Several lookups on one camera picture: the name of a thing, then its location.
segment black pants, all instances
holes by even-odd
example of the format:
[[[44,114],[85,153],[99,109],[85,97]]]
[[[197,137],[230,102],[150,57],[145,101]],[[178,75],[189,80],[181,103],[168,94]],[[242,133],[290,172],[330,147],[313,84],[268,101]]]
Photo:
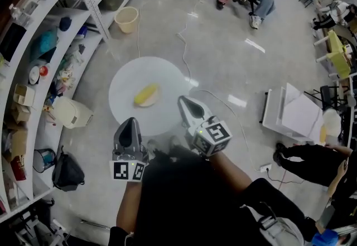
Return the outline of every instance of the black pants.
[[[324,19],[323,21],[314,21],[313,22],[315,24],[314,26],[314,30],[318,30],[318,29],[322,29],[322,28],[332,28],[336,25],[336,22],[334,21],[334,19],[332,19],[332,17],[330,15],[328,15],[326,17],[326,19]]]
[[[254,208],[261,215],[270,215],[267,205],[278,217],[290,219],[299,228],[305,241],[310,242],[316,234],[315,221],[306,218],[303,212],[266,179],[253,181],[240,195],[240,203]]]
[[[285,158],[299,157],[302,162],[281,159],[281,166],[300,178],[315,184],[329,186],[344,160],[341,153],[320,145],[300,145],[282,151]]]

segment shelving unit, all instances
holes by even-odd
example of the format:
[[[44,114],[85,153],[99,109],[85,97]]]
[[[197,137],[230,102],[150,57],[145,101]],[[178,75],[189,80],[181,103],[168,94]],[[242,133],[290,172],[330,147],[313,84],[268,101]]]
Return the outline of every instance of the shelving unit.
[[[33,152],[34,149],[42,148],[51,148],[54,151],[58,150],[63,126],[59,122],[56,122],[55,126],[53,122],[48,122],[47,115],[42,111],[42,107],[46,100],[47,92],[50,88],[52,80],[69,46],[84,45],[85,50],[81,55],[83,62],[81,64],[76,64],[73,67],[75,78],[74,85],[71,89],[64,92],[64,96],[68,98],[73,97],[80,78],[101,40],[103,40],[108,45],[108,49],[112,51],[112,39],[110,37],[108,27],[113,22],[114,15],[117,11],[100,11],[98,4],[102,0],[82,1],[85,3],[86,10],[55,7],[56,4],[59,6],[59,0],[40,0],[38,2],[38,7],[32,14],[33,22],[26,28],[26,32],[19,42],[11,61],[7,66],[0,67],[0,73],[6,77],[3,80],[0,89],[0,119],[3,120],[6,112],[6,106],[9,104],[7,99],[12,100],[12,95],[9,94],[12,86],[16,83],[27,84],[27,74],[23,75],[22,81],[17,79],[17,81],[14,82],[14,78],[16,74],[16,77],[18,77],[17,70],[22,62],[22,58],[24,55],[28,56],[28,48],[32,40],[38,36],[38,32],[42,29],[42,27],[45,26],[48,28],[48,23],[51,23],[51,21],[52,23],[55,23],[56,21],[54,21],[54,19],[59,20],[61,17],[66,16],[69,16],[72,19],[71,25],[67,31],[62,32],[59,29],[57,31],[57,48],[49,63],[49,73],[44,78],[41,78],[37,85],[30,86],[35,90],[35,98],[31,107],[30,118],[25,124],[27,129],[24,163],[26,179],[23,181],[16,181],[10,163],[8,163],[4,157],[1,156],[0,168],[2,172],[0,172],[0,200],[4,204],[6,213],[0,215],[0,223],[24,210],[35,201],[48,195],[54,189],[52,184],[52,172],[54,166],[43,173],[37,173],[32,168]],[[128,1],[129,0],[124,0],[119,9],[123,8]],[[98,32],[88,31],[84,39],[74,40],[75,35],[81,26],[86,22],[95,24],[95,29],[98,30]],[[11,22],[0,35],[0,41],[4,38],[10,25]],[[24,200],[18,200],[17,206],[14,207],[12,205],[12,208],[10,208],[7,201],[3,171],[27,197]]]

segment black backpack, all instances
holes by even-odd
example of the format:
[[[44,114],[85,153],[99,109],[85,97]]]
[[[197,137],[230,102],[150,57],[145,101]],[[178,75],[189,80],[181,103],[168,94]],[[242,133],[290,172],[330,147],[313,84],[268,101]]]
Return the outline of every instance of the black backpack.
[[[70,156],[64,154],[63,146],[52,173],[52,181],[54,186],[62,191],[76,190],[78,185],[84,185],[83,171]]]

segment yellow bucket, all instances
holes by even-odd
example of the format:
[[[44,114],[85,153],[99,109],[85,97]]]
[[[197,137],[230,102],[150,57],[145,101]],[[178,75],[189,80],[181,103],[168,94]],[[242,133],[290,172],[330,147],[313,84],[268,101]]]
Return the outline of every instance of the yellow bucket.
[[[134,7],[124,7],[115,15],[114,20],[123,33],[130,34],[138,25],[139,12]]]

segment power strip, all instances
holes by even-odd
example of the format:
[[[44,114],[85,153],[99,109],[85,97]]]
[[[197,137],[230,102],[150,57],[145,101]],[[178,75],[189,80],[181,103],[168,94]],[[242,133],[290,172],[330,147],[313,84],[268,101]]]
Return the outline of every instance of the power strip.
[[[266,165],[263,165],[259,168],[260,172],[266,172],[267,170],[270,171],[272,169],[272,164],[268,163]]]

